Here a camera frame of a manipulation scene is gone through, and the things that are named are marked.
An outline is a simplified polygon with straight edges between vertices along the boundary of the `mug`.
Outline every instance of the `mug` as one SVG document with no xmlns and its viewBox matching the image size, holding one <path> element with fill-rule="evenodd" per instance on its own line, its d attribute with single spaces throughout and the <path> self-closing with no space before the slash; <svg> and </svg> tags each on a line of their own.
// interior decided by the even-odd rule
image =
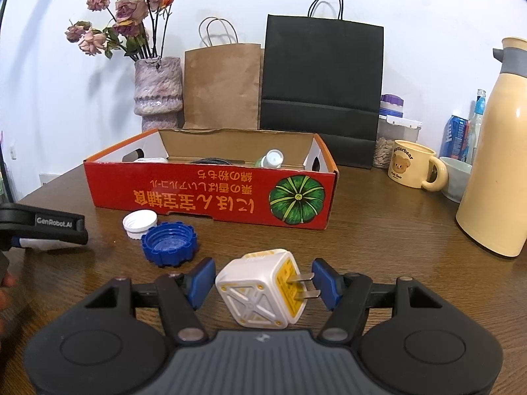
<svg viewBox="0 0 527 395">
<path fill-rule="evenodd" d="M 437 170 L 434 182 L 427 179 Z M 396 183 L 413 188 L 425 188 L 431 192 L 441 190 L 449 180 L 446 165 L 435 156 L 435 151 L 421 144 L 395 140 L 388 176 Z"/>
<path fill-rule="evenodd" d="M 472 165 L 457 159 L 451 159 L 450 157 L 440 157 L 439 160 L 446 165 L 446 170 L 449 173 L 449 180 L 441 190 L 441 193 L 448 199 L 461 203 L 468 179 L 470 178 Z"/>
</svg>

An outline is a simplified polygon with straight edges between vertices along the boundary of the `bear mug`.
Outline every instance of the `bear mug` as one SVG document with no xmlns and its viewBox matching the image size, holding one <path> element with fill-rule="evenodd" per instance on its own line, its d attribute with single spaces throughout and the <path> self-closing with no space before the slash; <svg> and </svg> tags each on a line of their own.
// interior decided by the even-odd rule
<svg viewBox="0 0 527 395">
<path fill-rule="evenodd" d="M 429 183 L 427 180 L 434 167 L 437 177 L 434 182 Z M 431 192 L 438 192 L 449 180 L 446 166 L 436 158 L 435 151 L 403 140 L 394 141 L 388 176 L 396 183 L 413 188 L 422 187 Z"/>
</svg>

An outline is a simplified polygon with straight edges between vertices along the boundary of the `gripper logo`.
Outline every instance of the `gripper logo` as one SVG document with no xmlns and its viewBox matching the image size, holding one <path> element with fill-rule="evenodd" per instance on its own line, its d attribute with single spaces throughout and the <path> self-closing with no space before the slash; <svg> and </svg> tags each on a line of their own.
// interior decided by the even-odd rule
<svg viewBox="0 0 527 395">
<path fill-rule="evenodd" d="M 73 220 L 56 218 L 49 215 L 37 215 L 35 222 L 41 226 L 73 228 Z"/>
</svg>

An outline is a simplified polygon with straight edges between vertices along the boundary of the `cardboard box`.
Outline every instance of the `cardboard box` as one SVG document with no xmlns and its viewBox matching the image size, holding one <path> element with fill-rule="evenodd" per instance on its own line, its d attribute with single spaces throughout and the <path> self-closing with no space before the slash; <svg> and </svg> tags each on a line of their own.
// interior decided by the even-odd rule
<svg viewBox="0 0 527 395">
<path fill-rule="evenodd" d="M 279 170 L 255 168 L 270 149 Z M 134 163 L 165 157 L 168 163 Z M 191 162 L 219 157 L 231 165 Z M 151 130 L 86 159 L 95 206 L 218 221 L 325 229 L 338 170 L 317 134 L 269 130 Z"/>
</svg>

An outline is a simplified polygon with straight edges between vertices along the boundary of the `bear illustration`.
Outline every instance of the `bear illustration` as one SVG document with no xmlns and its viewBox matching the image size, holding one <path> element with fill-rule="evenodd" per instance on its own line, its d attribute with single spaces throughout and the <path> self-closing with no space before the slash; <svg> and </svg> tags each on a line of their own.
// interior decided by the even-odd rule
<svg viewBox="0 0 527 395">
<path fill-rule="evenodd" d="M 410 159 L 406 159 L 403 156 L 394 154 L 392 159 L 392 168 L 397 174 L 404 174 L 404 172 L 410 166 Z"/>
</svg>

